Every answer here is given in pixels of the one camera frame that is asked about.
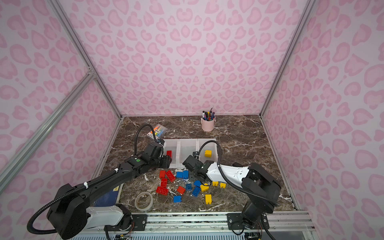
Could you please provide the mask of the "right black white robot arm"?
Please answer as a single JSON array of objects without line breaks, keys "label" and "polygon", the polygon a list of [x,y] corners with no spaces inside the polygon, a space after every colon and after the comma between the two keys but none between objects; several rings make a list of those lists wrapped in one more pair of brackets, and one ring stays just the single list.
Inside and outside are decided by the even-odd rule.
[{"label": "right black white robot arm", "polygon": [[270,228],[266,214],[272,214],[278,206],[281,184],[261,165],[248,167],[225,166],[188,156],[183,165],[201,183],[227,184],[249,198],[238,217],[228,216],[231,230]]}]

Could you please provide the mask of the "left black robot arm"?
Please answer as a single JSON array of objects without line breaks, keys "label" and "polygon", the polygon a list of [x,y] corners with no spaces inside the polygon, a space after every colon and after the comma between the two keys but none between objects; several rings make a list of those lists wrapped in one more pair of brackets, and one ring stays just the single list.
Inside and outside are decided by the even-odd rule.
[{"label": "left black robot arm", "polygon": [[50,206],[47,219],[64,240],[71,239],[84,229],[95,227],[127,230],[133,219],[131,211],[122,204],[101,208],[92,204],[103,195],[123,183],[155,169],[167,169],[172,158],[159,143],[150,143],[147,148],[126,159],[115,169],[86,183],[59,188],[59,199]]}]

